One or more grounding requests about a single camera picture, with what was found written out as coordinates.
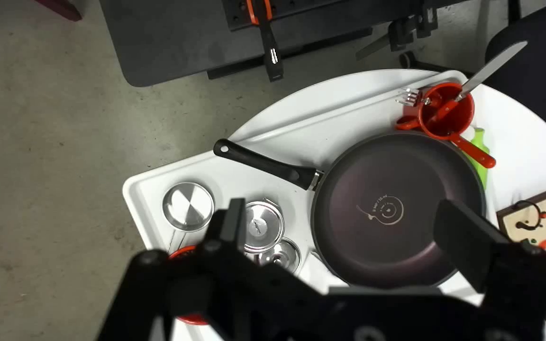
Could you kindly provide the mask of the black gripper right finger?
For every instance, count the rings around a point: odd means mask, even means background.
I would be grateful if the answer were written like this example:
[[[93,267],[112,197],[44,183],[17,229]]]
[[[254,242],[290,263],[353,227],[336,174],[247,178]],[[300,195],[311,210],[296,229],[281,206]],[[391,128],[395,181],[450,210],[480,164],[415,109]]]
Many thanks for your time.
[[[495,263],[516,248],[487,217],[450,198],[436,208],[434,242],[472,286],[486,286]]]

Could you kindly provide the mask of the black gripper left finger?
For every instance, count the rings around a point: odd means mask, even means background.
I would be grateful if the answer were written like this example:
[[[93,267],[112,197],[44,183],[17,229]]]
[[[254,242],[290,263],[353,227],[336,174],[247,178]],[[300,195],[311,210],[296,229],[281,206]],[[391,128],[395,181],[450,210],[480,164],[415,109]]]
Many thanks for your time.
[[[232,198],[226,208],[214,212],[205,240],[243,250],[247,242],[247,200]]]

